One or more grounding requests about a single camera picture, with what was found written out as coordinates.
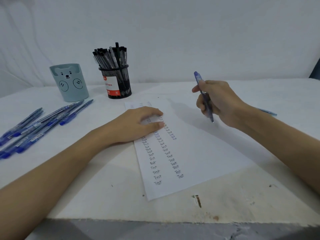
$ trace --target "black metal mesh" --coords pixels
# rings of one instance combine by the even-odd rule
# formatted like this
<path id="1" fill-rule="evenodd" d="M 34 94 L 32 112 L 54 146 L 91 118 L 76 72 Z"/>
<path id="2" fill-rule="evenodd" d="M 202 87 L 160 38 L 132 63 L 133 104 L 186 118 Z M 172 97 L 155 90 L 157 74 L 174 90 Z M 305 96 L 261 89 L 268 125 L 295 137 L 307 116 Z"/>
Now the black metal mesh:
<path id="1" fill-rule="evenodd" d="M 130 87 L 129 74 L 128 74 L 128 65 L 126 65 L 126 67 L 118 68 L 118 70 L 115 70 L 115 69 L 107 70 L 102 68 L 99 68 L 99 70 L 102 72 L 103 76 L 117 77 L 121 96 L 108 95 L 109 98 L 121 99 L 121 98 L 126 98 L 132 94 L 131 87 Z"/>

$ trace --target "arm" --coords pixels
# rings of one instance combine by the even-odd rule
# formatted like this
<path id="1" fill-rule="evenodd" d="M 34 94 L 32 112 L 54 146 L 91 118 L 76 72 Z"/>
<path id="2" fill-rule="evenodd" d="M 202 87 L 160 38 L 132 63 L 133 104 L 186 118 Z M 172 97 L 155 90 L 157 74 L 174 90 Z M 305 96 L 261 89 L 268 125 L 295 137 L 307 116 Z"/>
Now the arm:
<path id="1" fill-rule="evenodd" d="M 225 81 L 199 83 L 213 113 L 260 143 L 320 194 L 320 141 L 243 102 Z M 206 115 L 202 96 L 197 106 Z"/>
<path id="2" fill-rule="evenodd" d="M 127 110 L 2 188 L 0 238 L 25 239 L 96 154 L 114 143 L 133 141 L 161 129 L 163 122 L 140 122 L 147 116 L 162 114 L 150 107 Z"/>

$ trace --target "table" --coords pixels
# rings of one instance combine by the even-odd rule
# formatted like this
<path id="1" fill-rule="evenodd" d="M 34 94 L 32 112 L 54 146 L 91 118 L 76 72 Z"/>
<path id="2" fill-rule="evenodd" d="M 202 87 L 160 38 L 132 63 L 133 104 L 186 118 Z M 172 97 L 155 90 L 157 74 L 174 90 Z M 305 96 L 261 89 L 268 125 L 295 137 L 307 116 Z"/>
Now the table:
<path id="1" fill-rule="evenodd" d="M 90 130 L 125 111 L 125 101 L 193 96 L 195 82 L 132 84 L 132 96 L 113 100 L 104 86 L 89 86 L 94 103 L 70 124 L 58 126 L 23 154 L 0 161 L 3 187 L 65 149 Z M 320 139 L 320 82 L 314 79 L 230 81 L 252 106 L 277 112 L 278 119 Z M 46 113 L 67 104 L 56 87 L 29 88 L 0 99 L 0 133 L 31 111 Z M 66 190 L 48 218 L 148 222 L 259 222 L 320 224 L 320 198 L 277 159 L 259 164 L 259 145 L 230 144 L 257 164 L 147 201 L 133 143 L 99 153 Z M 198 194 L 202 207 L 192 197 Z"/>

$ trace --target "paper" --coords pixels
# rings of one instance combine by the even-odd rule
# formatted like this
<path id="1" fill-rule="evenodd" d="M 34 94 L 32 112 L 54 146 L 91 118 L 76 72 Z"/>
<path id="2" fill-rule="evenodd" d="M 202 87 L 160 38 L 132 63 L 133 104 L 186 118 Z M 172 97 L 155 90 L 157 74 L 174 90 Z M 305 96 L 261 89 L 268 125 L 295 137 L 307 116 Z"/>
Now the paper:
<path id="1" fill-rule="evenodd" d="M 148 200 L 253 164 L 225 142 L 244 138 L 233 134 L 226 125 L 219 126 L 216 119 L 211 123 L 199 109 L 166 99 L 130 102 L 125 106 L 126 109 L 155 107 L 164 113 L 142 122 L 164 121 L 164 128 L 134 141 Z"/>

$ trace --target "person's left arm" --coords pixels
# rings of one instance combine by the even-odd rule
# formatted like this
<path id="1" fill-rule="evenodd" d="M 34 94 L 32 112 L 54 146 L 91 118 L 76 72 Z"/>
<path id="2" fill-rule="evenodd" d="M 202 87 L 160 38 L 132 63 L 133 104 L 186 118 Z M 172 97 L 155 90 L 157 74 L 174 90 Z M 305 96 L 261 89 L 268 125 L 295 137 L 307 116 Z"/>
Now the person's left arm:
<path id="1" fill-rule="evenodd" d="M 163 122 L 148 125 L 140 122 L 162 114 L 151 107 L 127 110 L 2 188 L 0 239 L 25 239 L 96 154 L 114 143 L 133 141 L 161 129 Z"/>

